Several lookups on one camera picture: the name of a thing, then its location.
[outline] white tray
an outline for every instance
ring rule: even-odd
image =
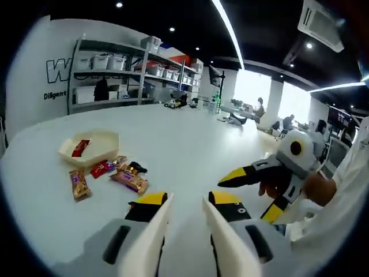
[[[82,153],[82,157],[71,156],[75,147],[81,140],[90,140]],[[113,160],[119,150],[119,134],[106,130],[93,130],[77,133],[73,138],[67,139],[59,149],[60,156],[75,164],[77,167],[90,167],[103,160]]]

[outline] window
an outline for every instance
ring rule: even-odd
[[[309,123],[310,93],[284,82],[281,106],[278,117],[285,118],[293,114],[300,123]]]
[[[258,98],[263,99],[263,106],[268,106],[272,78],[247,70],[238,70],[234,99],[257,106]]]

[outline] air conditioner unit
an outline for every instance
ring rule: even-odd
[[[315,0],[304,0],[298,30],[339,53],[344,49],[334,18]]]

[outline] person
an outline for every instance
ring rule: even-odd
[[[291,116],[286,117],[283,120],[283,129],[285,130],[293,130],[293,126],[292,126],[292,121],[295,119],[295,116],[293,114],[291,114]]]
[[[303,261],[302,272],[319,270],[339,250],[357,221],[369,188],[369,117],[363,119],[356,141],[332,179],[317,173],[305,180],[302,192],[322,206],[313,218],[279,227]],[[276,184],[260,184],[259,195],[277,196]]]
[[[342,131],[340,140],[348,147],[352,146],[353,139],[355,138],[355,123],[351,121],[349,125]]]
[[[255,117],[261,118],[265,112],[264,106],[263,106],[263,99],[261,97],[258,98],[258,109],[254,110]]]
[[[323,154],[323,150],[324,150],[324,133],[326,131],[327,128],[327,123],[320,119],[318,121],[317,127],[315,128],[314,132],[310,132],[309,135],[314,139],[314,141],[316,142],[315,145],[315,153],[316,153],[316,157],[320,158]]]

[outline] ceiling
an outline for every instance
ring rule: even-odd
[[[139,1],[53,1],[46,4],[52,19],[86,18],[126,26],[148,35],[157,36],[205,64],[214,61],[215,67],[239,69],[239,63],[217,57],[236,58],[236,51],[217,10],[211,0]],[[360,81],[357,53],[351,45],[335,53],[317,40],[297,29],[303,0],[222,0],[238,39],[243,59],[275,66],[291,72],[319,87]],[[336,12],[335,6],[328,5]],[[171,33],[169,27],[175,27]],[[306,43],[313,44],[307,49]],[[289,53],[296,54],[294,68],[284,65]],[[281,73],[255,65],[246,69],[280,79]],[[310,86],[284,75],[285,81],[306,90]],[[369,90],[366,87],[314,93],[313,97],[349,110],[350,105],[369,110]]]

